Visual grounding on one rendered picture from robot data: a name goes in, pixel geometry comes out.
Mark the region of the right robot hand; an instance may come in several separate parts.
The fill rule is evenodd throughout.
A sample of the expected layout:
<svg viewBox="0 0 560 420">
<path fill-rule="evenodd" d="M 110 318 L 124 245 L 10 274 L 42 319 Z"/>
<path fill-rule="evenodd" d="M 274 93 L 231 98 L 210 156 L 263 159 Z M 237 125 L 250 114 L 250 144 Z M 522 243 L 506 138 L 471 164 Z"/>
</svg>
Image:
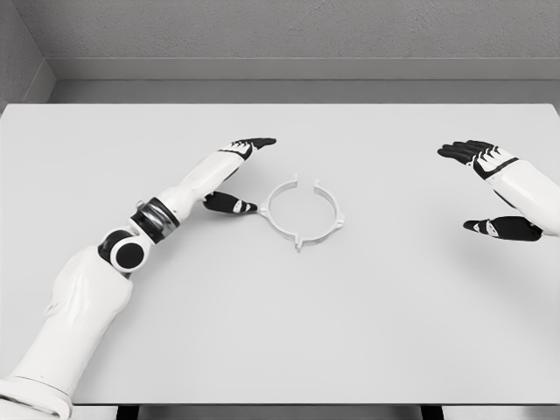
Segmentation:
<svg viewBox="0 0 560 420">
<path fill-rule="evenodd" d="M 467 140 L 437 150 L 471 168 L 518 216 L 467 220 L 463 228 L 506 241 L 536 242 L 543 236 L 560 238 L 560 185 L 529 161 L 498 145 Z"/>
</svg>

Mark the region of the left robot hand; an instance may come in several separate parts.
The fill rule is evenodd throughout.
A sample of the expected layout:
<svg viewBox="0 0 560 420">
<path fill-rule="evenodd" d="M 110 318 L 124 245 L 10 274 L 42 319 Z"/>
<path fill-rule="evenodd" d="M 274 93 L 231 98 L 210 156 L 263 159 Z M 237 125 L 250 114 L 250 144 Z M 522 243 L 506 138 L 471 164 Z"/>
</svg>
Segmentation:
<svg viewBox="0 0 560 420">
<path fill-rule="evenodd" d="M 255 137 L 236 140 L 211 153 L 198 164 L 179 184 L 179 201 L 174 213 L 184 220 L 193 205 L 201 202 L 211 211 L 224 214 L 250 214 L 257 211 L 257 204 L 239 199 L 217 188 L 229 179 L 255 151 L 275 144 L 273 137 Z"/>
</svg>

